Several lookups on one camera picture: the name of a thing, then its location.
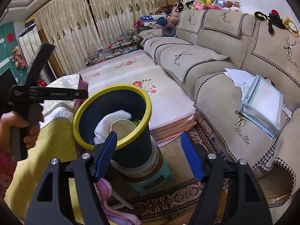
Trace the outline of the pink sleeve forearm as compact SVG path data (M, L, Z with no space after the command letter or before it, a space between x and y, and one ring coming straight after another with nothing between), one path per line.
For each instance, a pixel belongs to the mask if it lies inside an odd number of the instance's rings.
M0 196L2 198L6 196L6 191L13 180L16 167L17 162L12 161L10 155L0 151Z

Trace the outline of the person's left hand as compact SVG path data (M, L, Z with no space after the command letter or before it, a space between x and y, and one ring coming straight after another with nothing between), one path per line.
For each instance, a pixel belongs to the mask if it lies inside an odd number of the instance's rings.
M25 143L27 149L34 148L40 133L40 123L44 122L40 115L38 122L27 130L29 123L17 112L11 111L1 116L1 151L12 154L12 141Z

